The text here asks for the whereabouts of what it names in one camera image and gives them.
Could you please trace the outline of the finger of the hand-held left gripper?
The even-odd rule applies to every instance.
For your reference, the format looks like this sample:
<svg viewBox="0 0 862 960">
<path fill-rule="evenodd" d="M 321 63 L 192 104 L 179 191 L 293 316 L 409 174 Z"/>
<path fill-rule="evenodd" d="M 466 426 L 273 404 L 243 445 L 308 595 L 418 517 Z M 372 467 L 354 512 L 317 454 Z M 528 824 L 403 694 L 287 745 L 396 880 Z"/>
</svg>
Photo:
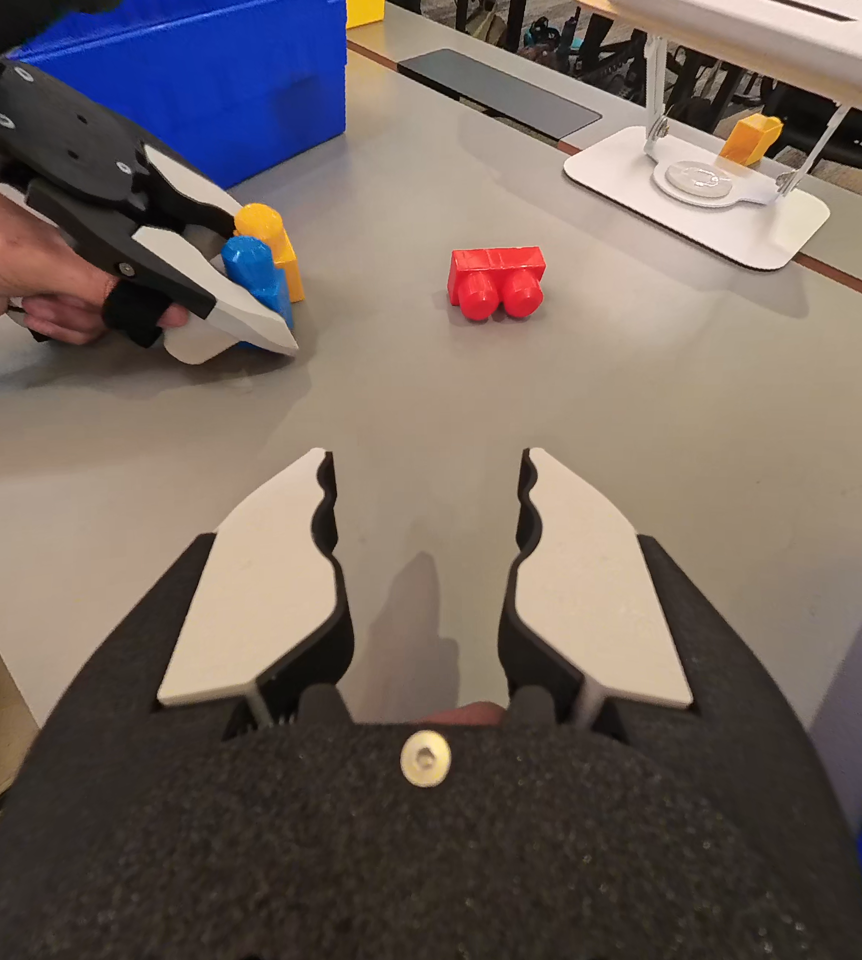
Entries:
<svg viewBox="0 0 862 960">
<path fill-rule="evenodd" d="M 229 238 L 242 205 L 221 186 L 187 166 L 181 158 L 151 143 L 143 143 L 148 174 L 141 189 L 148 197 L 148 217 L 182 233 L 203 228 Z"/>
<path fill-rule="evenodd" d="M 292 357 L 299 347 L 285 319 L 233 282 L 213 260 L 226 237 L 206 226 L 182 231 L 127 224 L 132 287 L 125 290 L 125 337 L 148 348 L 159 341 L 181 363 L 202 364 L 237 344 Z M 159 307 L 168 293 L 190 296 L 189 318 L 180 328 L 160 330 Z"/>
</svg>

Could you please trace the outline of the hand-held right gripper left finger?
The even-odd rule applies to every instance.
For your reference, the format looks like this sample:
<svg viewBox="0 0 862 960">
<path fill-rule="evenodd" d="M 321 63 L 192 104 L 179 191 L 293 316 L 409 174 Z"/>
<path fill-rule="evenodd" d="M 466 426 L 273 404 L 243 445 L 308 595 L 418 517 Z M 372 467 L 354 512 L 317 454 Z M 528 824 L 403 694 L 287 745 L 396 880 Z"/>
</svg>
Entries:
<svg viewBox="0 0 862 960">
<path fill-rule="evenodd" d="M 184 707 L 244 698 L 295 710 L 304 690 L 339 682 L 354 629 L 335 516 L 331 451 L 316 447 L 221 522 L 157 699 Z"/>
</svg>

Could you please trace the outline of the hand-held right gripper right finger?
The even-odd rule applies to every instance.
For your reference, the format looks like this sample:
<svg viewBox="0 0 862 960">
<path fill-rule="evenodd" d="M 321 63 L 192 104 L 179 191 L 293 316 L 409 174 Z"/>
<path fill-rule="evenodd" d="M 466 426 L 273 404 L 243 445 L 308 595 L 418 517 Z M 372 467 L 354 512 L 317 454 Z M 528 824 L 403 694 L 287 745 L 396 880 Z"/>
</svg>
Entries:
<svg viewBox="0 0 862 960">
<path fill-rule="evenodd" d="M 612 699 L 686 711 L 694 696 L 637 531 L 547 450 L 522 452 L 514 557 L 498 628 L 511 703 L 552 713 Z"/>
</svg>

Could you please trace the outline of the blue mega block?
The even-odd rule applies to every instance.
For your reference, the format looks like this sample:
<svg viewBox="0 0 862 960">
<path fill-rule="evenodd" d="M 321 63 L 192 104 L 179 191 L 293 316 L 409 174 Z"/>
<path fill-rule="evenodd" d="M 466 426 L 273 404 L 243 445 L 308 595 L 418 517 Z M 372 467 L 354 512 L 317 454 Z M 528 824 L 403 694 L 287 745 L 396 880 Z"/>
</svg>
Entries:
<svg viewBox="0 0 862 960">
<path fill-rule="evenodd" d="M 285 271 L 276 265 L 271 247 L 249 235 L 229 238 L 221 250 L 227 276 L 260 304 L 281 316 L 293 331 L 293 309 Z"/>
</svg>

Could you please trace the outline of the orange mega block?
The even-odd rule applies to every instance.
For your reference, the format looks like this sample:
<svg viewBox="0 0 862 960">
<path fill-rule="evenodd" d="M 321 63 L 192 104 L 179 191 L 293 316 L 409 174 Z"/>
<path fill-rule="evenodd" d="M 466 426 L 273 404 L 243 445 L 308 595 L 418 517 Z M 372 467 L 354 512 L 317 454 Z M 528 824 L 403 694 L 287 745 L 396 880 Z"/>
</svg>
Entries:
<svg viewBox="0 0 862 960">
<path fill-rule="evenodd" d="M 284 271 L 292 304 L 305 299 L 299 260 L 282 215 L 262 202 L 243 205 L 234 216 L 237 235 L 256 238 L 271 250 L 274 265 Z"/>
</svg>

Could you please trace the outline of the red mega block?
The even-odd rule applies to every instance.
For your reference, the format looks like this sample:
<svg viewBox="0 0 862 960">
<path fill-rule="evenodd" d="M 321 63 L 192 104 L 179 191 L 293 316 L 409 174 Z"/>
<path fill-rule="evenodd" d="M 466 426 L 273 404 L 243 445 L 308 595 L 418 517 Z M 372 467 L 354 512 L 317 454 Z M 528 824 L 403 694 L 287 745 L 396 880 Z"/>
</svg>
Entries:
<svg viewBox="0 0 862 960">
<path fill-rule="evenodd" d="M 468 321 L 479 323 L 502 309 L 529 318 L 542 306 L 546 262 L 538 246 L 454 249 L 447 294 Z"/>
</svg>

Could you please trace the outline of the person's left hand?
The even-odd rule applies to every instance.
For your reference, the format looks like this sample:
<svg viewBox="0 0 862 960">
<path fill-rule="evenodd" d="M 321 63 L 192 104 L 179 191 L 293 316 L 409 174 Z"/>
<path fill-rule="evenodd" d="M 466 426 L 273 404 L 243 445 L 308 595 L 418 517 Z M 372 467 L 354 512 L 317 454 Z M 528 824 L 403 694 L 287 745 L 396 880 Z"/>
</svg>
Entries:
<svg viewBox="0 0 862 960">
<path fill-rule="evenodd" d="M 0 316 L 19 299 L 29 330 L 87 345 L 107 332 L 101 311 L 117 283 L 78 256 L 55 227 L 0 195 Z"/>
</svg>

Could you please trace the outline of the black flat panel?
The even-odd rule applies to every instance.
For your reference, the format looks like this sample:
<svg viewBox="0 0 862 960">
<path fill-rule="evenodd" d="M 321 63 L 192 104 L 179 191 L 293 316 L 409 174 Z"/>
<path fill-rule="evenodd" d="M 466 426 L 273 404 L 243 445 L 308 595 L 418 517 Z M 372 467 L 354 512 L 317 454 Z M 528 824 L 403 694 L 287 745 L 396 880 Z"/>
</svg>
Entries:
<svg viewBox="0 0 862 960">
<path fill-rule="evenodd" d="M 602 114 L 451 49 L 401 60 L 398 72 L 453 100 L 468 101 L 554 142 L 602 119 Z"/>
</svg>

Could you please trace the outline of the white board stand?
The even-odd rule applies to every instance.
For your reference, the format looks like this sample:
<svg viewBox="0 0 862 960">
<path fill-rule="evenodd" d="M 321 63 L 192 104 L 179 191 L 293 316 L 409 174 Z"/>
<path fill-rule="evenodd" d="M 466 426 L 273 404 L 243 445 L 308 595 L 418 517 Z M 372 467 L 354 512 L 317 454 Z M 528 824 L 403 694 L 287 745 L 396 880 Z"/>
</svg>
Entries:
<svg viewBox="0 0 862 960">
<path fill-rule="evenodd" d="M 776 178 L 728 163 L 670 132 L 664 110 L 667 42 L 648 34 L 647 124 L 629 126 L 570 156 L 575 184 L 740 266 L 769 272 L 787 265 L 830 216 L 826 203 L 799 188 L 848 112 L 839 106 L 801 168 Z"/>
</svg>

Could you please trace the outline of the orange plastic object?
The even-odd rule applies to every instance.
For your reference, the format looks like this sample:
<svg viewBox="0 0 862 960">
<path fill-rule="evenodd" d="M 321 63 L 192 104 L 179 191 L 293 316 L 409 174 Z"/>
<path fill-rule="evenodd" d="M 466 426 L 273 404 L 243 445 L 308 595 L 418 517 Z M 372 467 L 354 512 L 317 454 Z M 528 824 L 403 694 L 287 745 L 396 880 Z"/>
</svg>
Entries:
<svg viewBox="0 0 862 960">
<path fill-rule="evenodd" d="M 728 163 L 750 167 L 765 156 L 783 131 L 780 118 L 761 113 L 740 118 L 725 139 L 719 157 Z"/>
</svg>

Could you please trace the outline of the printed instruction sheet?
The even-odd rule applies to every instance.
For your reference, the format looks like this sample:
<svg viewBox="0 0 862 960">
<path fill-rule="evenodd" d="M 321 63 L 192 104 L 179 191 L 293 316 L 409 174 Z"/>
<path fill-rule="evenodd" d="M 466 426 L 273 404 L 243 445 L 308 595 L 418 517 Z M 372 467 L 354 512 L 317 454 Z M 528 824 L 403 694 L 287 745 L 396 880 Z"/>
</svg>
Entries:
<svg viewBox="0 0 862 960">
<path fill-rule="evenodd" d="M 862 93 L 862 1 L 630 1 L 673 31 L 722 42 Z"/>
</svg>

